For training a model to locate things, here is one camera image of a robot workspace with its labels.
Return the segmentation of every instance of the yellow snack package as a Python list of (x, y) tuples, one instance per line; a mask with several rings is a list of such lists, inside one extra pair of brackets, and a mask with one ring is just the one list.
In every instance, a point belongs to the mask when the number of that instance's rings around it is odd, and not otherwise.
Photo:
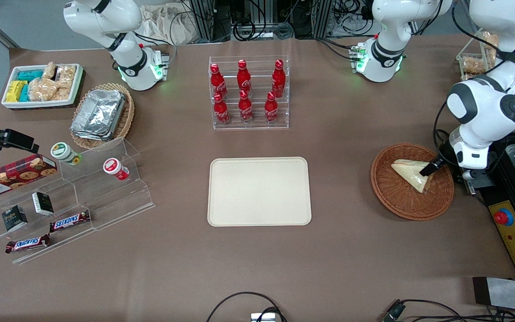
[(5, 96), (5, 101), (19, 102), (19, 97), (21, 97), (21, 90), (23, 90), (23, 86), (25, 85), (27, 85), (27, 81), (12, 81)]

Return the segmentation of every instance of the small black box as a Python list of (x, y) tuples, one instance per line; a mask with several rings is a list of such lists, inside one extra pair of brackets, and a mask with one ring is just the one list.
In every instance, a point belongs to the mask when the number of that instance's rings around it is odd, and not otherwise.
[(27, 217), (20, 206), (14, 206), (6, 210), (1, 216), (4, 219), (5, 228), (8, 232), (13, 232), (27, 224)]
[(52, 216), (55, 213), (51, 204), (51, 197), (43, 192), (33, 193), (33, 203), (35, 204), (37, 214)]

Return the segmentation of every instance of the coca-cola bottle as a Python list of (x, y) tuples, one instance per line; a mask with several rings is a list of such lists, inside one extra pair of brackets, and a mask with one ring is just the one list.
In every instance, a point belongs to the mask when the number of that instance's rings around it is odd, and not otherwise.
[(237, 86), (240, 90), (247, 90), (248, 97), (252, 97), (252, 76), (247, 70), (247, 63), (245, 60), (240, 59), (237, 62)]
[(240, 116), (241, 121), (244, 124), (249, 124), (253, 122), (253, 113), (252, 113), (252, 102), (248, 99), (247, 90), (240, 91), (240, 102), (237, 104), (240, 108)]
[(214, 114), (219, 124), (229, 124), (231, 122), (228, 114), (228, 106), (222, 100), (220, 93), (214, 94)]
[(274, 92), (267, 94), (266, 101), (266, 123), (268, 126), (273, 126), (278, 122), (278, 102), (275, 101)]
[(283, 96), (285, 88), (286, 72), (283, 71), (283, 61), (278, 59), (275, 61), (274, 74), (271, 76), (271, 90), (274, 92), (275, 97), (280, 98)]
[(228, 90), (225, 87), (225, 79), (224, 76), (222, 76), (220, 73), (218, 64), (210, 65), (210, 71), (212, 72), (210, 82), (212, 83), (212, 89), (214, 90), (214, 93), (222, 94), (222, 99), (225, 99), (228, 96)]

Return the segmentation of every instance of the cup lid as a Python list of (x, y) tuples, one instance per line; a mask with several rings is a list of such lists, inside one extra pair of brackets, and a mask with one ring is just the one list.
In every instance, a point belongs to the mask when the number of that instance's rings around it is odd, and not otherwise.
[(58, 142), (51, 147), (51, 155), (59, 160), (65, 159), (71, 154), (71, 147), (65, 142)]
[(105, 163), (102, 165), (102, 169), (108, 174), (116, 174), (122, 169), (122, 165), (118, 159), (111, 157), (107, 159)]

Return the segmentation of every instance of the wicker basket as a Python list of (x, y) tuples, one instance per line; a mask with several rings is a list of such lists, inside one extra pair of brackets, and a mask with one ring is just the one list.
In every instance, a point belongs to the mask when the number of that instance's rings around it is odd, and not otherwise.
[[(95, 89), (118, 90), (121, 93), (124, 93), (124, 95), (126, 96), (126, 100), (124, 102), (124, 107), (123, 107), (124, 110), (122, 111), (122, 114), (121, 114), (120, 118), (118, 119), (118, 124), (117, 124), (116, 130), (114, 131), (113, 140), (118, 137), (125, 137), (128, 134), (128, 131), (131, 129), (132, 118), (135, 116), (135, 104), (132, 101), (131, 94), (123, 86), (118, 85), (118, 84), (111, 84), (111, 83), (96, 86), (92, 90), (95, 90)], [(91, 90), (88, 91), (88, 93), (85, 94), (83, 96), (83, 98), (80, 100), (80, 102), (77, 106), (77, 110), (75, 110), (75, 115), (73, 116), (73, 120), (77, 117), (77, 114), (80, 111), (80, 106), (82, 106), (82, 102), (84, 102), (84, 99), (90, 92), (91, 92)], [(75, 143), (77, 143), (78, 146), (84, 147), (87, 149), (92, 149), (94, 147), (98, 147), (99, 145), (108, 142), (108, 141), (100, 141), (100, 140), (83, 139), (82, 137), (76, 136), (73, 132), (71, 132), (71, 136), (73, 137), (73, 140), (75, 141)]]
[(447, 167), (429, 178), (429, 189), (423, 193), (391, 167), (397, 159), (428, 162), (435, 156), (431, 150), (413, 143), (391, 145), (376, 156), (371, 167), (371, 183), (386, 208), (409, 220), (431, 220), (444, 214), (454, 198), (454, 182)]

